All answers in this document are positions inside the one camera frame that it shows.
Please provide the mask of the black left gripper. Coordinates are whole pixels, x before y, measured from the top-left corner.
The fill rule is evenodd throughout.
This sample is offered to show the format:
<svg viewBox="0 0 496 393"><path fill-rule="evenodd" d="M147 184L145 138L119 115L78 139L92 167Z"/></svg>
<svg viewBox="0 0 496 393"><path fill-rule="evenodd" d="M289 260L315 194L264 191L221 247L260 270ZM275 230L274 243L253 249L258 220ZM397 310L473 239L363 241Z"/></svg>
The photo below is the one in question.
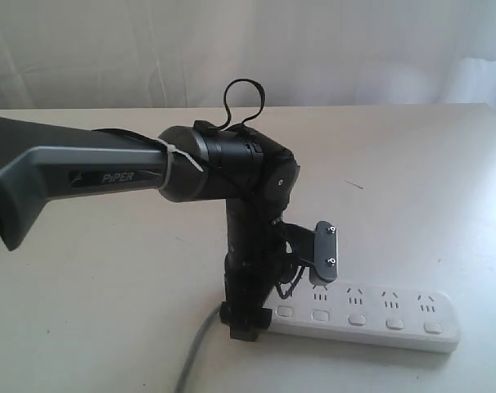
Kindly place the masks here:
<svg viewBox="0 0 496 393"><path fill-rule="evenodd" d="M227 200L228 252L224 262L226 300L220 322L230 327L230 338L256 341L272 321L265 302L282 274L285 243L279 223L288 200Z"/></svg>

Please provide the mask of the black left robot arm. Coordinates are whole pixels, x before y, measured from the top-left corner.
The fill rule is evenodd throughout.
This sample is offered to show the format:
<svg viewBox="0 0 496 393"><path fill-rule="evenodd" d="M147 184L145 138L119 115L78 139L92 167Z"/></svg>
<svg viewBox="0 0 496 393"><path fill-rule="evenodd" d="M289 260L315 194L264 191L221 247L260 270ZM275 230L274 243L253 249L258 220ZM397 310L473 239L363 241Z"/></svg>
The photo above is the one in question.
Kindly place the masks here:
<svg viewBox="0 0 496 393"><path fill-rule="evenodd" d="M293 153L236 124L197 121L149 138L125 129L75 129L0 117L0 238L20 246L54 200L155 189L172 202L223 200L228 253L221 321L233 339L267 330L286 261L282 213L299 174Z"/></svg>

